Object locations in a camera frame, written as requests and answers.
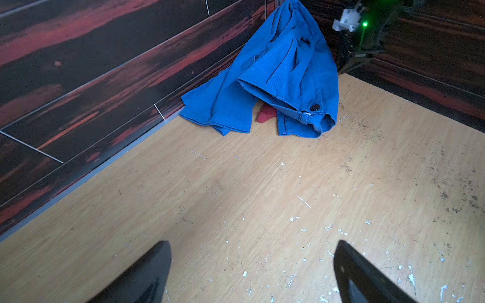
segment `blue garment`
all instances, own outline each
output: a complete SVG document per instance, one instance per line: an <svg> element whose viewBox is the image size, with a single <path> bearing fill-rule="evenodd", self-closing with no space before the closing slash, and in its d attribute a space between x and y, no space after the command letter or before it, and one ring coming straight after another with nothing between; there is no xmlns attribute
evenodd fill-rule
<svg viewBox="0 0 485 303"><path fill-rule="evenodd" d="M337 67L317 22L297 0L278 7L232 65L182 96L183 118L223 136L249 133L261 99L277 109L281 136L318 138L337 118Z"/></svg>

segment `wooden table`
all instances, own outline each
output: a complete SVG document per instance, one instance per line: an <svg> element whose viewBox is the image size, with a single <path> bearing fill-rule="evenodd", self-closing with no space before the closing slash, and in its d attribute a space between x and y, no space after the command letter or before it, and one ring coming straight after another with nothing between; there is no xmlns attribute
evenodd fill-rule
<svg viewBox="0 0 485 303"><path fill-rule="evenodd" d="M339 80L318 140L177 117L0 243L0 301L85 302L164 239L164 302L339 302L344 239L419 302L483 302L485 134Z"/></svg>

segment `red object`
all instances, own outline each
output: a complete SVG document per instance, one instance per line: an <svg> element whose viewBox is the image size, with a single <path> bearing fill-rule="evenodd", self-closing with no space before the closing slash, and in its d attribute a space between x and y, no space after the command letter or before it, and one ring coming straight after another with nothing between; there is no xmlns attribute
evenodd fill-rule
<svg viewBox="0 0 485 303"><path fill-rule="evenodd" d="M274 117L276 117L276 109L268 103L264 103L259 110L258 118L256 120L259 123L264 123Z"/></svg>

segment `blue cloth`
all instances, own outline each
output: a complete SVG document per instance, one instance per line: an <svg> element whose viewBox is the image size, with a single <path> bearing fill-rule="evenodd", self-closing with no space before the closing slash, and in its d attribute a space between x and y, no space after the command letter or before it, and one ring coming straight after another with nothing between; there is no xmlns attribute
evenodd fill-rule
<svg viewBox="0 0 485 303"><path fill-rule="evenodd" d="M297 0L278 7L229 68L183 95L180 116L224 136L249 133L258 99L277 109L281 136L318 138L336 123L337 67L317 22Z"/></svg>

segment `wood-patterned wall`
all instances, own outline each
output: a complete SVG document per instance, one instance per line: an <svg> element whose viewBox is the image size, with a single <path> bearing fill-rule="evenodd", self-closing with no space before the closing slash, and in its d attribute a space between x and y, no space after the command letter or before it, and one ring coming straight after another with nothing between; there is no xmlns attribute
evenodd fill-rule
<svg viewBox="0 0 485 303"><path fill-rule="evenodd" d="M332 30L344 0L302 0L333 51ZM458 122L485 132L485 0L430 0L398 19L386 52L350 72Z"/></svg>
<svg viewBox="0 0 485 303"><path fill-rule="evenodd" d="M265 3L0 0L0 234L180 109Z"/></svg>

